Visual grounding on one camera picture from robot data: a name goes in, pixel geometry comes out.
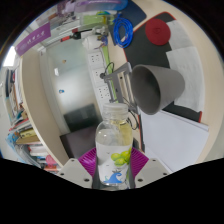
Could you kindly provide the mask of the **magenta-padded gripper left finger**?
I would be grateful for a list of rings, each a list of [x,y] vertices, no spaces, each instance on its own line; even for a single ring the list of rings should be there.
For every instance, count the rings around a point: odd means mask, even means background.
[[[71,158],[59,171],[58,176],[83,188],[92,188],[96,171],[96,149],[84,153],[80,158]]]

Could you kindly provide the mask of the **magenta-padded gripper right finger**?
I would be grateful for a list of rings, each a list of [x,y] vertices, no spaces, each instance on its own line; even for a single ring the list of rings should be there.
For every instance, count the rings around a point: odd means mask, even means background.
[[[129,186],[140,188],[169,174],[169,171],[156,158],[149,159],[144,153],[133,148],[129,163]]]

